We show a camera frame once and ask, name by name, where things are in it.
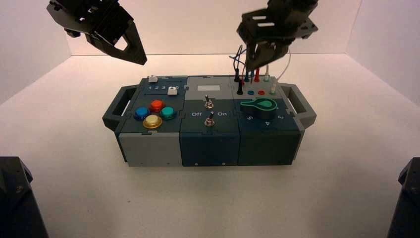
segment toggle switch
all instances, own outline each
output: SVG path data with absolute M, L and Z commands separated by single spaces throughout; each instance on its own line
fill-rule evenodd
M 214 108 L 213 102 L 209 99 L 209 96 L 206 95 L 206 104 L 204 104 L 205 108 L 212 109 Z
M 206 125 L 207 127 L 213 127 L 215 124 L 213 117 L 214 117 L 214 112 L 211 112 L 210 116 L 204 122 L 204 125 Z

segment white wall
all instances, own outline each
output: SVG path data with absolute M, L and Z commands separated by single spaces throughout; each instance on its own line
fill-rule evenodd
M 365 0 L 348 54 L 420 105 L 420 1 Z
M 229 54 L 242 40 L 236 33 L 244 12 L 268 0 L 120 0 L 134 17 L 146 53 Z M 361 0 L 319 0 L 311 19 L 320 28 L 297 40 L 294 53 L 344 53 Z M 68 37 L 73 55 L 102 55 L 85 37 Z
M 47 0 L 0 2 L 0 104 L 71 56 Z

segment red button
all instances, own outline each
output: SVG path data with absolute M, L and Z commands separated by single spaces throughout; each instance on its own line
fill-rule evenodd
M 158 113 L 165 107 L 165 103 L 162 100 L 154 100 L 150 104 L 150 111 L 154 113 Z

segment teal button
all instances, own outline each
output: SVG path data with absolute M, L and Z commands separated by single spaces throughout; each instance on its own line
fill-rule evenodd
M 170 120 L 175 117 L 175 110 L 171 107 L 166 107 L 162 109 L 160 115 L 164 120 Z

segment gray panel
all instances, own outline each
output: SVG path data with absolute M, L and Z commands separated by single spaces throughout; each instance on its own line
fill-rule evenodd
M 182 166 L 179 133 L 122 133 L 119 140 L 130 167 Z
M 220 91 L 198 91 L 199 85 L 219 85 Z M 211 99 L 228 100 L 233 99 L 231 87 L 229 85 L 229 77 L 188 77 L 188 90 L 185 92 L 185 100 L 202 100 L 205 101 L 205 95 Z

